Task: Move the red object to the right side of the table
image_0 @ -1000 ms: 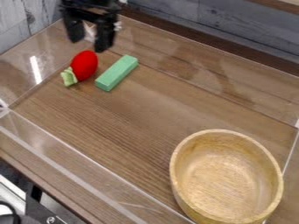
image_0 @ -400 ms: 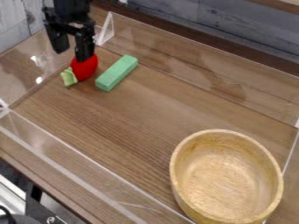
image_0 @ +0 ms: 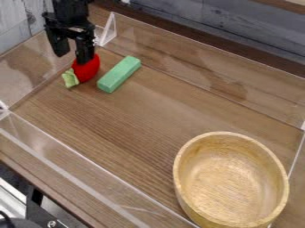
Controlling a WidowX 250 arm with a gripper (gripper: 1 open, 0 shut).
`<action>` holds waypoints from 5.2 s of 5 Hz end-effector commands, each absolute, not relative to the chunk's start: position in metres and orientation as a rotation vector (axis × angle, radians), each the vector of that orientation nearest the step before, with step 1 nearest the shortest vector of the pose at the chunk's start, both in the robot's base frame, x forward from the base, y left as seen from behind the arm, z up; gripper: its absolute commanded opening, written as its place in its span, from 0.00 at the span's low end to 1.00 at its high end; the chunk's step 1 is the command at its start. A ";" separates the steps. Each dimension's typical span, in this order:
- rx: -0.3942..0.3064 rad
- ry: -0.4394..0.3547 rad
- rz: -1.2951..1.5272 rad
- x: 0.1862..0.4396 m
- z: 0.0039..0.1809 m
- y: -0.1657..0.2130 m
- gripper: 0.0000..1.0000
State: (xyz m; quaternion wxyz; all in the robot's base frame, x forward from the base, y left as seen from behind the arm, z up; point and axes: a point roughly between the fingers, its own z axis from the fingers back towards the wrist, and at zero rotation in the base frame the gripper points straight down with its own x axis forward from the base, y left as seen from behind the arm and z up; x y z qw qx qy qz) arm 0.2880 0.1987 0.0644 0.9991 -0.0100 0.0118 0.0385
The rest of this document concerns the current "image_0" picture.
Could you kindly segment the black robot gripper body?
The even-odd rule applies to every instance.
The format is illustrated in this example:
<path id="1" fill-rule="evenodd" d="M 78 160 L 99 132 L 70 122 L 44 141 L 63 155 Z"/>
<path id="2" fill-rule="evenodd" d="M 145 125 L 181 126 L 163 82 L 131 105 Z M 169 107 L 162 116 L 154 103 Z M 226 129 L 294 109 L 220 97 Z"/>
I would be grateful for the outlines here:
<path id="1" fill-rule="evenodd" d="M 95 26 L 88 21 L 88 5 L 94 0 L 51 0 L 54 12 L 42 14 L 46 31 L 52 39 L 92 36 Z"/>

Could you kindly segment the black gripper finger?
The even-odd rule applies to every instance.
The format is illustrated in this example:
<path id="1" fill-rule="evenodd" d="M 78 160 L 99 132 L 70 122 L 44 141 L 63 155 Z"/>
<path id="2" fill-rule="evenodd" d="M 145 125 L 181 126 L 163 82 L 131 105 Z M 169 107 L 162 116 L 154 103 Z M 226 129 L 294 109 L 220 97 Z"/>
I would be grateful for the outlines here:
<path id="1" fill-rule="evenodd" d="M 46 28 L 52 51 L 58 57 L 66 55 L 70 51 L 68 38 L 54 28 Z"/>
<path id="2" fill-rule="evenodd" d="M 95 36 L 94 33 L 79 32 L 75 37 L 76 44 L 76 62 L 83 65 L 86 64 L 94 57 L 95 52 Z"/>

